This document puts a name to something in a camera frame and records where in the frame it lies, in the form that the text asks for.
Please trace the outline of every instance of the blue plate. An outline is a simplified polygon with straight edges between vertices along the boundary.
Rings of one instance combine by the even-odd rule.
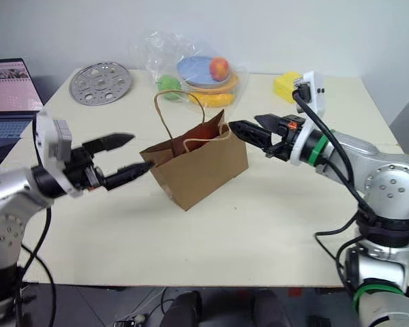
[[[180,77],[190,85],[203,89],[215,89],[226,84],[230,73],[225,80],[214,80],[209,71],[211,60],[211,57],[205,56],[184,58],[177,63],[177,71]]]

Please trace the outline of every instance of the laptop screen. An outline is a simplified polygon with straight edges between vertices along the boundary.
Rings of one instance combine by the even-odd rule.
[[[22,59],[0,60],[0,112],[41,109],[41,99]]]

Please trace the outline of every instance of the laptop keyboard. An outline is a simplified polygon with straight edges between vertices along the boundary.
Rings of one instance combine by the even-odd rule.
[[[19,138],[28,121],[0,121],[0,138]]]

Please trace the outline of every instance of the plastic bag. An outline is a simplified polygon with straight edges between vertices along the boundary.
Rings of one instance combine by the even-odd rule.
[[[224,109],[229,117],[247,83],[248,73],[201,42],[181,35],[155,31],[136,49],[141,67],[151,75],[155,91],[181,89],[192,92],[207,116]],[[167,93],[165,99],[200,112],[190,95]]]

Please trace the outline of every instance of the white wall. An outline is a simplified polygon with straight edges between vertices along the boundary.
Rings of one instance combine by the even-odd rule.
[[[364,76],[388,123],[409,100],[381,87],[391,74],[409,82],[409,0],[0,0],[0,57],[26,58],[44,93],[95,61],[133,67],[130,47],[154,29],[199,37],[251,72]]]

